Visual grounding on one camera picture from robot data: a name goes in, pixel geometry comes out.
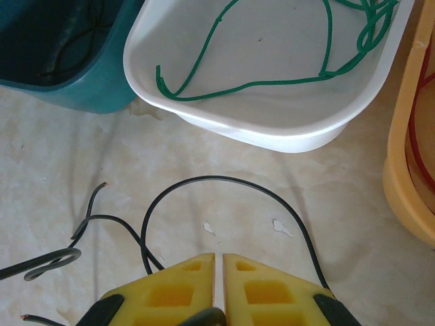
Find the white plastic tub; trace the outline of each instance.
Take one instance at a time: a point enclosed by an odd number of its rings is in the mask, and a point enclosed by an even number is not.
[[[202,101],[172,101],[156,86],[156,66],[171,90],[188,76],[229,0],[147,0],[128,36],[124,70],[132,89],[152,105],[224,136],[282,152],[330,142],[381,89],[414,1],[401,0],[384,40],[351,72],[297,86],[257,86]],[[366,17],[331,0],[334,34],[329,70],[356,53]],[[182,97],[247,82],[315,77],[327,42],[321,0],[240,0],[219,24]]]

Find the white paint spot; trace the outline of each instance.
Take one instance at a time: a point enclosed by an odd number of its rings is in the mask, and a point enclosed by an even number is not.
[[[281,233],[287,234],[290,238],[293,238],[293,234],[291,234],[291,233],[287,230],[287,228],[282,224],[282,222],[281,222],[280,220],[278,220],[278,219],[273,219],[272,222],[273,222],[273,229],[274,229],[276,232],[281,232]]]
[[[205,223],[203,224],[203,228],[204,228],[205,231],[207,231],[207,232],[210,233],[211,235],[216,236],[216,233],[213,232],[213,230],[211,229],[211,226],[210,226],[209,222],[205,222]]]

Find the black wire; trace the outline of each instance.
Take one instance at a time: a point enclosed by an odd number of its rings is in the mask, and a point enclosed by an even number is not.
[[[73,234],[72,238],[75,238],[76,234],[82,232],[83,228],[85,228],[85,225],[87,225],[89,223],[89,221],[92,221],[93,219],[107,219],[107,220],[114,221],[114,222],[117,222],[117,223],[121,224],[122,226],[124,226],[124,228],[127,229],[127,231],[135,239],[137,244],[139,246],[141,245],[141,239],[140,239],[140,237],[137,235],[136,231],[134,231],[134,229],[130,226],[130,224],[125,222],[123,219],[121,219],[119,217],[116,217],[116,216],[112,216],[112,215],[91,215],[91,216],[85,218],[83,220],[83,222],[81,222],[81,224],[79,225],[79,227],[77,228],[75,233]],[[164,270],[164,267],[162,266],[162,264],[156,259],[156,257],[154,257],[154,255],[151,253],[151,251],[148,248],[146,249],[146,252],[147,252],[148,258],[155,265],[155,267],[158,270]]]
[[[53,251],[52,253],[47,253],[45,255],[0,270],[0,280],[4,280],[5,278],[11,277],[13,275],[26,272],[27,270],[31,271],[25,274],[24,279],[34,280],[39,275],[47,272],[48,270],[53,270],[55,268],[59,268],[69,263],[72,263],[78,257],[80,257],[81,254],[82,252],[76,248],[64,248]],[[46,266],[39,267],[49,262],[51,263]]]
[[[110,221],[115,221],[122,226],[124,226],[127,231],[131,234],[131,236],[135,239],[138,245],[140,245],[140,237],[137,235],[136,231],[123,219],[111,216],[111,215],[91,215],[92,207],[94,205],[95,197],[97,196],[98,192],[103,189],[105,186],[107,186],[107,183],[104,182],[100,184],[95,190],[92,192],[88,208],[86,210],[86,218],[79,224],[77,230],[74,232],[71,239],[73,242],[65,249],[60,249],[57,251],[53,251],[51,253],[47,253],[45,255],[24,261],[22,263],[4,268],[0,270],[0,280],[3,280],[5,278],[9,278],[11,276],[20,274],[22,272],[26,272],[27,270],[31,270],[30,272],[26,273],[24,276],[24,280],[34,280],[35,278],[41,276],[43,273],[47,272],[48,270],[53,270],[55,268],[59,268],[62,266],[65,266],[69,263],[72,263],[74,260],[76,260],[82,252],[79,249],[74,248],[74,246],[80,241],[82,238],[84,232],[86,231],[86,228],[88,227],[89,221],[92,221],[93,219],[106,219]],[[158,270],[163,270],[164,267],[162,264],[156,259],[156,257],[146,249],[147,256],[150,259],[150,261],[155,265],[155,267]]]
[[[34,314],[25,314],[25,315],[21,316],[21,319],[23,321],[32,321],[34,323],[39,323],[39,324],[47,325],[47,326],[65,326],[65,325],[57,323],[55,321],[51,321],[50,319],[43,318],[40,316],[35,316]]]
[[[0,270],[0,280],[5,279],[7,277],[11,277],[11,276],[16,275],[16,274],[19,274],[21,272],[25,272],[25,271],[30,270],[30,269],[33,269],[33,270],[31,270],[29,273],[27,273],[24,276],[24,279],[25,280],[33,280],[33,279],[37,278],[38,276],[41,276],[44,272],[47,272],[48,270],[59,268],[61,266],[64,266],[64,265],[67,265],[67,264],[73,262],[81,254],[79,249],[75,249],[73,247],[82,238],[84,232],[86,231],[88,223],[94,219],[106,219],[106,220],[110,220],[110,221],[115,221],[127,229],[127,231],[131,234],[131,236],[135,239],[135,241],[139,244],[139,246],[141,248],[141,256],[142,256],[143,265],[145,266],[145,270],[149,275],[151,275],[153,273],[152,269],[151,269],[150,261],[159,270],[163,270],[164,267],[152,255],[151,251],[146,247],[146,232],[147,232],[148,223],[150,222],[151,214],[154,211],[154,209],[156,208],[157,204],[166,195],[168,195],[172,191],[174,191],[177,188],[180,188],[184,185],[188,185],[188,184],[199,182],[199,181],[227,181],[227,182],[238,183],[240,185],[245,185],[247,187],[251,187],[253,189],[256,189],[256,190],[270,196],[271,198],[275,199],[279,204],[281,204],[290,213],[291,216],[293,216],[294,220],[298,224],[300,231],[302,232],[302,235],[304,237],[304,240],[307,244],[307,247],[308,247],[308,250],[309,250],[309,253],[311,256],[311,260],[313,261],[313,265],[314,265],[315,271],[317,273],[317,277],[319,278],[321,285],[325,289],[330,289],[327,282],[326,282],[326,279],[323,275],[323,272],[321,271],[320,264],[319,264],[319,261],[317,259],[315,249],[314,249],[313,243],[311,242],[309,233],[308,233],[307,229],[305,228],[304,223],[302,222],[302,219],[299,217],[298,213],[283,198],[281,198],[280,196],[278,196],[276,193],[272,192],[269,189],[266,189],[260,185],[257,185],[255,183],[252,183],[252,182],[249,182],[246,180],[233,178],[233,177],[219,176],[219,175],[205,175],[205,176],[200,176],[200,177],[194,177],[194,178],[180,181],[180,182],[175,183],[174,185],[166,188],[160,195],[158,195],[156,197],[156,199],[153,200],[150,207],[148,208],[148,210],[145,214],[145,217],[143,218],[140,237],[138,236],[138,234],[134,231],[134,229],[127,222],[125,222],[123,219],[121,219],[119,217],[115,217],[115,216],[111,216],[111,215],[91,215],[92,206],[94,204],[94,200],[95,200],[96,195],[98,194],[98,192],[101,189],[103,189],[107,185],[107,183],[104,182],[104,183],[100,184],[97,188],[95,188],[95,190],[92,192],[92,195],[91,195],[91,197],[89,199],[89,203],[88,203],[88,209],[86,211],[86,217],[81,222],[81,224],[79,225],[77,230],[74,232],[73,236],[71,237],[73,242],[68,246],[68,248],[61,249],[61,250],[58,250],[58,251],[55,251],[52,253],[48,253],[46,255],[42,255],[42,256],[36,257],[34,259],[30,259],[28,261],[24,261],[20,264],[16,264],[14,266],[4,268],[4,269]],[[49,263],[48,265],[40,267],[40,265],[46,264],[49,261],[51,261],[51,263]],[[42,323],[44,325],[49,325],[49,326],[63,326],[59,323],[55,323],[54,321],[50,321],[48,319],[45,319],[45,318],[39,317],[39,316],[24,315],[22,318],[24,321],[34,321],[36,323]]]
[[[92,212],[92,207],[94,205],[95,197],[97,196],[98,192],[101,189],[103,189],[106,185],[107,183],[103,182],[98,187],[96,187],[95,190],[90,195],[88,209],[86,210],[86,217],[89,217]],[[24,276],[25,280],[34,280],[35,278],[40,277],[43,273],[47,272],[48,270],[53,270],[55,268],[65,266],[73,262],[82,254],[82,252],[79,249],[74,249],[74,246],[77,244],[77,242],[79,242],[80,238],[83,236],[83,233],[86,231],[87,226],[88,226],[87,223],[82,225],[80,231],[73,239],[73,242],[67,248],[57,250],[52,253],[48,253],[46,255],[42,255],[0,270],[0,280],[36,268],[35,270],[27,273]],[[41,265],[44,265],[49,261],[51,262],[48,265],[40,267]]]
[[[242,180],[242,179],[238,179],[238,178],[225,177],[225,176],[221,176],[221,175],[204,175],[201,177],[194,177],[194,178],[180,181],[180,182],[172,185],[171,187],[166,188],[151,203],[149,209],[147,210],[147,213],[145,214],[145,217],[143,218],[141,237],[140,237],[143,265],[145,266],[145,270],[148,274],[152,274],[152,269],[151,269],[150,263],[148,261],[148,256],[147,256],[148,251],[147,251],[145,240],[146,240],[148,223],[150,222],[151,214],[154,211],[154,209],[156,208],[157,204],[166,195],[168,195],[172,191],[176,190],[177,188],[180,188],[184,185],[188,185],[190,183],[195,183],[195,182],[199,182],[199,181],[212,181],[212,180],[213,181],[228,181],[228,182],[238,183],[240,185],[245,185],[247,187],[254,188],[254,189],[270,196],[271,198],[275,199],[279,204],[281,204],[290,213],[290,215],[293,216],[294,220],[296,221],[296,223],[298,224],[298,226],[300,228],[300,231],[302,232],[302,235],[304,236],[304,240],[308,246],[311,260],[313,261],[313,265],[314,265],[317,277],[319,278],[319,281],[320,281],[322,287],[324,287],[325,289],[330,289],[328,283],[326,282],[325,276],[323,275],[323,272],[321,271],[319,260],[317,259],[315,249],[314,249],[313,243],[311,242],[309,233],[308,233],[307,229],[305,228],[304,223],[300,219],[298,213],[283,198],[279,197],[276,193],[272,192],[271,190],[262,187],[261,185],[257,185],[255,183],[252,183],[252,182],[249,182],[246,180]]]
[[[56,60],[54,61],[53,70],[47,71],[45,73],[40,73],[37,76],[38,77],[46,77],[46,76],[52,76],[52,75],[60,75],[60,74],[68,73],[68,72],[71,72],[71,71],[74,71],[74,70],[80,68],[90,58],[90,56],[92,54],[92,48],[94,46],[94,39],[95,39],[95,35],[96,35],[97,31],[99,29],[106,29],[106,28],[111,27],[113,25],[113,23],[106,24],[106,25],[101,24],[101,21],[103,19],[103,15],[104,15],[104,11],[105,11],[105,0],[100,0],[99,12],[98,12],[97,6],[95,5],[94,1],[89,1],[88,2],[88,11],[86,12],[86,14],[88,16],[88,21],[89,21],[91,27],[88,29],[85,29],[82,32],[79,32],[78,34],[76,34],[73,37],[71,37],[70,39],[68,39],[68,41],[66,41],[65,44],[63,44],[58,51],[58,54],[56,56]],[[85,55],[82,57],[82,59],[80,59],[80,61],[75,63],[73,66],[60,70],[59,69],[60,62],[63,58],[63,55],[64,55],[66,49],[72,43],[76,42],[78,39],[81,39],[82,37],[84,37],[88,33],[92,33],[92,34],[90,37],[88,49],[87,49]]]

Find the red wire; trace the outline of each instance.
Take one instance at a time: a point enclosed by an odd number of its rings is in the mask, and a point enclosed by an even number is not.
[[[414,155],[415,163],[417,164],[417,167],[420,170],[425,181],[435,192],[435,180],[430,174],[430,172],[428,171],[428,169],[426,168],[423,158],[421,157],[419,144],[417,141],[417,134],[415,131],[415,108],[417,106],[417,99],[419,97],[419,93],[426,85],[428,85],[430,82],[432,82],[435,79],[435,73],[431,74],[427,78],[424,77],[429,67],[431,47],[432,47],[432,38],[429,42],[429,46],[428,49],[426,50],[425,57],[423,59],[423,64],[421,66],[419,83],[417,85],[417,90],[415,92],[413,108],[411,109],[411,116],[409,117],[408,129],[409,129],[409,140],[411,142],[411,150]]]

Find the yellow foam pad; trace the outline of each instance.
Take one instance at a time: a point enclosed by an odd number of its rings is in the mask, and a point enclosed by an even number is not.
[[[332,292],[248,258],[224,255],[230,326],[330,326],[313,299]]]
[[[206,253],[106,293],[124,296],[110,326],[174,326],[211,307],[215,255]]]

